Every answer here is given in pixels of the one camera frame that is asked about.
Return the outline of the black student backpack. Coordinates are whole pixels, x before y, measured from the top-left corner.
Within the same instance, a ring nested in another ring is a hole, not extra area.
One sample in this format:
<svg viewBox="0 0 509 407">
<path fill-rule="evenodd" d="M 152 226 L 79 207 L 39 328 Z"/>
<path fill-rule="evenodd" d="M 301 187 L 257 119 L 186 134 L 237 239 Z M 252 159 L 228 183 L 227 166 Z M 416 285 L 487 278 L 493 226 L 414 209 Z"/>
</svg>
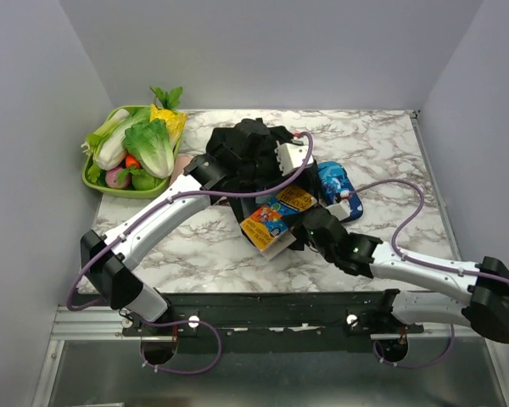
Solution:
<svg viewBox="0 0 509 407">
<path fill-rule="evenodd" d="M 234 127 L 216 127 L 206 144 L 205 152 L 228 170 L 228 176 L 215 190 L 259 192 L 280 185 L 290 176 L 282 175 L 275 149 L 277 144 L 292 143 L 293 138 L 293 133 L 285 126 L 268 127 L 261 118 L 242 119 Z M 293 185 L 315 198 L 322 197 L 316 160 Z M 263 204 L 263 197 L 228 200 L 238 224 Z"/>
</svg>

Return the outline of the orange treehouse book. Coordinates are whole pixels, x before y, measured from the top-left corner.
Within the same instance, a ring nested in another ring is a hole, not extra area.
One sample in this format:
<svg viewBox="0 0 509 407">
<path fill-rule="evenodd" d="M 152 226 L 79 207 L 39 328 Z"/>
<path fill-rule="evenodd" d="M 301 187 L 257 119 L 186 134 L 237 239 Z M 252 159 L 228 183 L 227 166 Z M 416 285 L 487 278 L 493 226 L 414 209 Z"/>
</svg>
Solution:
<svg viewBox="0 0 509 407">
<path fill-rule="evenodd" d="M 273 259 L 296 241 L 284 217 L 299 215 L 315 203 L 313 195 L 298 186 L 290 185 L 268 198 L 240 223 L 240 227 L 266 259 Z"/>
</svg>

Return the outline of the blue patterned pencil case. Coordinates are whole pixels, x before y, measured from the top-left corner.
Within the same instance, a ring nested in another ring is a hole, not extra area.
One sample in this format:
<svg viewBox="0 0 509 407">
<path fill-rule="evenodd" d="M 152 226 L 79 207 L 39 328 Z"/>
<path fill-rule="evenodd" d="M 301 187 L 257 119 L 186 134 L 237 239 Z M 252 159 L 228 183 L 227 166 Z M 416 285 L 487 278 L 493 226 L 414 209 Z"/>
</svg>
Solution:
<svg viewBox="0 0 509 407">
<path fill-rule="evenodd" d="M 363 215 L 363 205 L 355 193 L 355 188 L 344 167 L 334 161 L 322 162 L 317 167 L 317 175 L 321 182 L 322 199 L 326 207 L 333 202 L 338 193 L 348 190 L 350 193 L 350 217 L 341 222 L 349 223 L 360 219 Z"/>
</svg>

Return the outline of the pink notebook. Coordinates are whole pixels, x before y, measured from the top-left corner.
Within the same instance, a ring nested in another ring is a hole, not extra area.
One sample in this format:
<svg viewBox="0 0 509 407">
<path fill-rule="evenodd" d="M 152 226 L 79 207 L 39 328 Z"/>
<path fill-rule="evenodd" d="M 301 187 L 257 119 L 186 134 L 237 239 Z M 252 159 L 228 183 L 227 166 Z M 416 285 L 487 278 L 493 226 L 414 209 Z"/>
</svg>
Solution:
<svg viewBox="0 0 509 407">
<path fill-rule="evenodd" d="M 183 173 L 185 167 L 191 162 L 192 159 L 193 156 L 188 155 L 180 155 L 176 158 L 174 170 L 171 175 L 171 184 L 173 184 L 177 177 Z"/>
</svg>

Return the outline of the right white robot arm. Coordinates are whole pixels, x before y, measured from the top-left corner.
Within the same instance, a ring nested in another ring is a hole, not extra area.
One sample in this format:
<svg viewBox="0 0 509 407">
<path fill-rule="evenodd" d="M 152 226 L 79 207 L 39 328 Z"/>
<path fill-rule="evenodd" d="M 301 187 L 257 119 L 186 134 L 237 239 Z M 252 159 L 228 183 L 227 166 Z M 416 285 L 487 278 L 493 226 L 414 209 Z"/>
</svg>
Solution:
<svg viewBox="0 0 509 407">
<path fill-rule="evenodd" d="M 352 276 L 406 282 L 421 293 L 397 293 L 392 303 L 373 311 L 375 326 L 392 332 L 398 326 L 436 322 L 471 327 L 493 342 L 509 344 L 509 270 L 489 256 L 479 262 L 451 261 L 399 254 L 378 237 L 347 232 L 322 207 L 289 215 L 286 225 L 330 264 Z"/>
</svg>

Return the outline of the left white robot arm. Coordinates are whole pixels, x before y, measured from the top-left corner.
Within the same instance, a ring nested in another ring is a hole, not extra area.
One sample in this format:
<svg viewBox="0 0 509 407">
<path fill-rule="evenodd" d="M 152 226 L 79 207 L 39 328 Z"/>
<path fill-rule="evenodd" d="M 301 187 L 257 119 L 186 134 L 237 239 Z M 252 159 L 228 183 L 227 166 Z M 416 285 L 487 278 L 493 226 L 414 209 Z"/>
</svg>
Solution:
<svg viewBox="0 0 509 407">
<path fill-rule="evenodd" d="M 171 324 L 168 302 L 134 269 L 153 247 L 183 221 L 219 198 L 238 202 L 276 192 L 284 182 L 277 148 L 293 140 L 283 126 L 243 119 L 233 127 L 217 127 L 205 152 L 192 158 L 173 184 L 124 225 L 99 236 L 81 238 L 81 274 L 111 309 L 127 309 L 142 317 L 154 335 Z"/>
</svg>

